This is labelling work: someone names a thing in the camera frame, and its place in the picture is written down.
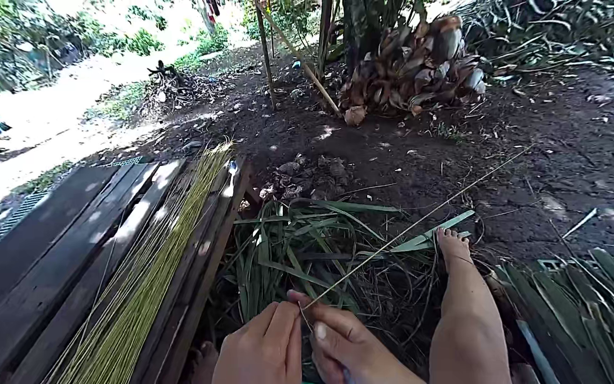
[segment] green leaf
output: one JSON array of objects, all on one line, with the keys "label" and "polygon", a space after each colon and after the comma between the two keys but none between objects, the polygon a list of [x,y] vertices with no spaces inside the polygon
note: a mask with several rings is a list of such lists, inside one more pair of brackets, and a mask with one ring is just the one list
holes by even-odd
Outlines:
[{"label": "green leaf", "polygon": [[289,204],[292,206],[297,203],[307,202],[312,205],[320,206],[320,207],[333,207],[339,210],[343,210],[345,212],[350,213],[359,213],[359,212],[393,212],[393,213],[403,213],[402,210],[391,207],[391,206],[374,206],[367,204],[355,204],[355,203],[346,203],[346,202],[329,202],[325,200],[312,200],[312,199],[304,199],[297,198],[291,201]]},{"label": "green leaf", "polygon": [[473,215],[475,213],[474,210],[467,210],[466,212],[459,214],[457,217],[450,219],[436,227],[434,227],[433,229],[426,231],[425,233],[416,236],[415,238],[413,238],[412,240],[403,242],[402,244],[399,244],[398,246],[390,249],[391,252],[406,252],[406,251],[415,251],[418,250],[416,247],[418,245],[420,245],[422,242],[427,241],[429,239],[432,238],[432,233],[438,229],[438,228],[451,228],[453,226],[455,226],[456,224],[462,222],[463,220],[465,220],[466,218],[470,217],[471,215]]}]

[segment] bamboo pole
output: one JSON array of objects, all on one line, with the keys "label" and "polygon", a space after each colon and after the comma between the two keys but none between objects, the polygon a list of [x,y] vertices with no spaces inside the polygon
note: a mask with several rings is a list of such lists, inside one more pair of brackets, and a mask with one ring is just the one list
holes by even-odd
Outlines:
[{"label": "bamboo pole", "polygon": [[265,18],[267,18],[267,21],[269,22],[269,24],[271,25],[271,27],[273,27],[276,32],[278,33],[278,37],[283,41],[284,44],[286,44],[286,46],[288,47],[288,49],[291,50],[291,52],[293,52],[293,54],[295,55],[295,57],[297,57],[297,59],[300,61],[300,65],[302,66],[302,69],[305,71],[305,73],[307,73],[307,75],[312,79],[312,81],[314,82],[314,84],[317,86],[317,88],[319,88],[319,91],[321,92],[321,94],[323,94],[323,97],[328,101],[328,103],[331,105],[331,108],[333,108],[333,111],[336,113],[336,115],[338,116],[338,118],[342,118],[343,114],[340,112],[340,109],[338,109],[338,106],[336,105],[336,103],[333,101],[333,99],[331,98],[331,96],[328,94],[328,92],[326,92],[326,90],[323,88],[323,86],[321,85],[321,83],[319,83],[319,80],[317,79],[317,77],[314,75],[314,73],[312,72],[312,70],[309,68],[309,65],[307,64],[307,61],[305,60],[305,58],[302,56],[302,54],[300,52],[297,51],[297,49],[295,49],[295,47],[291,44],[290,41],[288,41],[288,39],[286,39],[286,36],[283,34],[283,31],[281,31],[281,29],[279,27],[276,26],[276,23],[274,22],[274,20],[271,18],[271,15],[269,15],[266,11],[264,11],[264,9],[262,9],[259,6],[259,3],[257,2],[257,0],[255,0],[255,5],[257,6],[257,9],[260,10],[260,12],[262,12],[262,15],[264,15]]},{"label": "bamboo pole", "polygon": [[265,59],[265,72],[267,73],[267,84],[269,84],[269,96],[271,97],[271,109],[276,110],[276,93],[274,93],[274,80],[271,78],[271,66],[269,63],[269,53],[267,52],[267,34],[264,30],[264,21],[259,6],[255,6],[257,12],[257,24],[260,29],[260,41],[262,42],[262,54]]}]

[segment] wooden board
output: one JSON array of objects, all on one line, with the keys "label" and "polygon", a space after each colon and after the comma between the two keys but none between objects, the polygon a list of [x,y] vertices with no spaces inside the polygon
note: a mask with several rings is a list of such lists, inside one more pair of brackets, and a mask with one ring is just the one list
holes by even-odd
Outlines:
[{"label": "wooden board", "polygon": [[228,240],[231,230],[233,228],[234,220],[237,218],[236,213],[243,200],[244,191],[248,187],[249,179],[251,176],[250,162],[244,162],[241,164],[242,159],[238,159],[239,174],[234,183],[233,200],[227,206],[225,212],[221,212],[220,217],[223,218],[222,222],[218,225],[216,235],[210,234],[211,237],[211,250],[209,252],[209,260],[205,266],[204,274],[202,278],[199,278],[199,285],[195,291],[195,296],[192,301],[187,305],[186,310],[183,312],[183,317],[178,319],[181,327],[175,336],[165,364],[160,369],[158,375],[158,383],[178,383],[179,378],[182,375],[183,366],[186,363],[186,357],[190,350],[193,337],[198,329],[198,323],[200,321],[200,315],[205,308],[205,301],[208,300],[208,294],[212,283],[214,282],[217,274],[217,267],[220,260],[224,255],[226,249],[226,241]]},{"label": "wooden board", "polygon": [[39,383],[46,376],[86,319],[98,292],[103,290],[152,213],[160,207],[182,165],[183,161],[173,161],[158,168],[146,194],[132,208],[115,236],[103,246],[99,256],[25,355],[9,384]]},{"label": "wooden board", "polygon": [[90,207],[0,303],[0,373],[65,300],[156,167],[121,167]]},{"label": "wooden board", "polygon": [[0,241],[0,301],[84,211],[115,171],[117,167],[82,167],[73,172]]},{"label": "wooden board", "polygon": [[219,195],[225,187],[229,176],[230,174],[228,170],[223,168],[217,174],[217,177],[210,187],[208,199],[201,210],[202,216],[188,240],[186,249],[182,254],[182,259],[179,262],[179,266],[172,277],[165,298],[160,305],[158,315],[153,321],[149,335],[141,348],[141,354],[139,355],[139,360],[134,367],[130,383],[141,382],[141,378],[149,368],[151,356],[158,348],[158,344],[161,342],[167,343],[166,337],[163,338],[164,331],[168,329],[166,325],[171,317],[172,309],[174,308],[175,303],[177,300],[179,300],[179,296],[182,294],[182,290],[185,292],[187,289],[189,291],[193,290],[193,287],[188,288],[185,284],[187,282],[187,276],[192,269],[192,265],[195,265],[198,256],[200,256],[198,249],[204,245],[203,237],[205,232],[208,231],[210,223],[214,221],[217,205],[220,202]]}]

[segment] finger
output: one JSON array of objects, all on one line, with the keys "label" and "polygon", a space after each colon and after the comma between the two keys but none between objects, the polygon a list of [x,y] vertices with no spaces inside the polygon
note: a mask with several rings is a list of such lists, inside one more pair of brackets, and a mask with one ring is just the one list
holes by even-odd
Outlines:
[{"label": "finger", "polygon": [[313,342],[312,346],[312,361],[314,362],[314,366],[317,367],[317,372],[319,372],[321,380],[323,380],[325,384],[345,384],[343,366],[323,354],[323,350],[316,342]]},{"label": "finger", "polygon": [[278,308],[278,303],[274,301],[273,303],[267,305],[259,315],[255,316],[248,322],[243,328],[239,329],[236,332],[245,333],[247,332],[249,335],[254,337],[263,337],[267,333],[267,329],[269,328],[269,324],[271,323],[271,318],[274,317],[274,312]]},{"label": "finger", "polygon": [[280,347],[280,356],[286,355],[286,347],[291,336],[291,330],[300,310],[297,305],[282,301],[271,318],[267,333],[264,335],[263,344],[271,344]]},{"label": "finger", "polygon": [[300,317],[293,321],[291,337],[286,350],[286,378],[289,383],[302,381],[302,332],[300,331]]},{"label": "finger", "polygon": [[310,307],[310,312],[315,321],[323,322],[351,342],[361,342],[368,334],[366,327],[350,311],[315,303]]},{"label": "finger", "polygon": [[301,308],[306,307],[312,302],[311,297],[302,292],[297,292],[296,290],[289,289],[286,294],[288,296],[288,301],[294,304],[299,304]]},{"label": "finger", "polygon": [[350,369],[357,369],[360,360],[357,358],[358,347],[321,321],[314,324],[314,341],[325,355],[338,360]]}]

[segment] soil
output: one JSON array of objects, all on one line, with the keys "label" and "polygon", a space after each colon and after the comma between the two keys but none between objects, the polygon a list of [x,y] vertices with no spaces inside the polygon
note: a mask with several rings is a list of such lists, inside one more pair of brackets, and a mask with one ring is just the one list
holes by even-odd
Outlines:
[{"label": "soil", "polygon": [[[473,233],[475,251],[517,260],[551,259],[552,252],[569,255],[553,226],[564,234],[597,208],[598,216],[566,240],[577,256],[614,245],[613,74],[541,74],[518,84],[492,84],[480,105],[436,106],[419,118],[370,113],[361,127],[348,127],[326,109],[302,71],[292,68],[290,55],[272,66],[280,102],[273,112],[260,51],[245,54],[250,64],[235,66],[236,88],[224,102],[180,111],[166,128],[137,143],[136,153],[165,160],[192,154],[197,148],[186,145],[192,142],[211,145],[232,138],[240,153],[252,156],[256,187],[298,153],[314,161],[319,155],[341,158],[354,175],[350,191],[394,183],[345,196],[407,209],[408,221],[388,224],[395,235],[533,145],[432,214],[420,229],[473,209],[477,219],[462,229]],[[329,68],[332,79],[342,70]],[[332,83],[331,94],[337,94],[339,83]],[[303,95],[292,98],[294,89]],[[610,99],[587,101],[597,95]],[[87,161],[110,161],[118,154],[100,153]]]}]

